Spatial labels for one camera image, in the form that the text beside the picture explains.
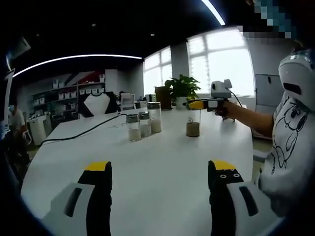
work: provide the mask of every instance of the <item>metal lid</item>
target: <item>metal lid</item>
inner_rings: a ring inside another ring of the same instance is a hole
[[[139,112],[140,119],[150,119],[149,113]]]
[[[161,108],[160,102],[148,102],[148,109],[159,109]]]
[[[138,114],[127,115],[127,123],[137,123],[139,122]]]

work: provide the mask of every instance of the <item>white helmet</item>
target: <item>white helmet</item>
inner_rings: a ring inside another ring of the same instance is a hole
[[[289,96],[315,111],[315,52],[299,51],[283,59],[279,66],[282,86]]]

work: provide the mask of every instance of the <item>window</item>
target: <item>window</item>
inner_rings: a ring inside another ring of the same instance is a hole
[[[167,47],[144,60],[144,94],[155,93],[155,87],[163,86],[172,77],[171,48]]]
[[[210,93],[212,81],[230,79],[236,95],[254,96],[252,62],[237,29],[199,35],[188,40],[190,74],[199,93]]]

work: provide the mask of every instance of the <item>curved light strip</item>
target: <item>curved light strip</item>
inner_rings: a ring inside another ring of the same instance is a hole
[[[222,19],[222,17],[218,13],[218,11],[215,9],[215,7],[212,5],[212,3],[209,2],[209,0],[201,0],[201,1],[207,6],[207,8],[209,8],[209,10],[212,12],[212,14],[215,16],[215,18],[220,23],[220,25],[225,26],[224,20]]]
[[[52,59],[52,60],[47,60],[47,61],[44,61],[44,62],[41,62],[41,63],[38,63],[36,65],[32,65],[24,70],[21,70],[19,71],[18,73],[16,73],[15,75],[13,75],[13,77],[15,76],[18,76],[19,74],[27,71],[27,70],[30,70],[34,67],[37,67],[39,65],[43,65],[43,64],[46,64],[46,63],[50,63],[50,62],[53,62],[53,61],[58,61],[58,60],[64,60],[64,59],[70,59],[70,58],[86,58],[86,57],[116,57],[116,58],[133,58],[133,59],[142,59],[142,58],[139,58],[139,57],[133,57],[133,56],[124,56],[124,55],[114,55],[114,54],[89,54],[89,55],[77,55],[77,56],[69,56],[69,57],[63,57],[63,58],[56,58],[56,59]]]

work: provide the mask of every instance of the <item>plant pot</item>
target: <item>plant pot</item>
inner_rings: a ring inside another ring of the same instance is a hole
[[[169,94],[169,88],[166,86],[156,87],[157,102],[161,103],[162,110],[172,109],[172,98]]]
[[[176,109],[177,110],[185,110],[186,106],[183,103],[187,102],[187,97],[177,97],[176,98]]]

